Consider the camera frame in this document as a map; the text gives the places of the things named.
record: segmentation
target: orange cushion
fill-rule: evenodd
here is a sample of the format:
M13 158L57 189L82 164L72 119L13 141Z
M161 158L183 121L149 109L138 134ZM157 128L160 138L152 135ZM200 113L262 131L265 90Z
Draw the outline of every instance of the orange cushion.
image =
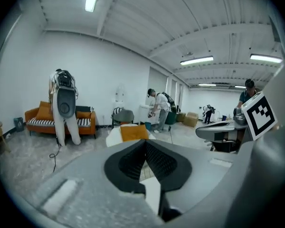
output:
M123 141L149 139L145 125L120 127Z
M49 120L49 121L54 120L53 114L50 113L50 104L48 102L44 101L40 102L36 120Z
M77 112L76 118L91 118L90 112Z

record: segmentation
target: ceiling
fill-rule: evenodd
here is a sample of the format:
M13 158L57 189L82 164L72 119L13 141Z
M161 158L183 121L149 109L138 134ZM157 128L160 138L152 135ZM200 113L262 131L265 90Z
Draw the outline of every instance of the ceiling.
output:
M199 83L243 86L252 78L264 87L276 63L250 54L282 57L274 41L265 0L36 0L45 30L103 38L149 58L190 86ZM181 66L196 57L211 63Z

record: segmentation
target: gray chair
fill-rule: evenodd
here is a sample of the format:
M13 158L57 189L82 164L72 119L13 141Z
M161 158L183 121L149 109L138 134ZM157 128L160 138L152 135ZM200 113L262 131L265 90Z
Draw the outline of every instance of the gray chair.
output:
M112 129L115 125L120 126L121 123L133 123L134 114L130 110L121 110L112 116Z

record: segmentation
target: white wall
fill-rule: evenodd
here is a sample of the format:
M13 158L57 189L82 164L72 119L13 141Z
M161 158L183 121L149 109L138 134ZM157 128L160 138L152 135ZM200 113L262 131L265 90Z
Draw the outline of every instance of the white wall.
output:
M48 101L49 75L57 68L69 70L79 92L77 105L92 106L100 125L111 124L115 92L125 86L125 107L138 121L145 103L151 61L112 43L88 36L45 32L20 24L0 65L0 120L4 132L14 117Z
M182 112L198 113L200 117L200 106L210 104L216 109L214 118L222 115L233 116L233 109L237 106L241 92L214 91L214 90L190 90L188 97L183 102Z

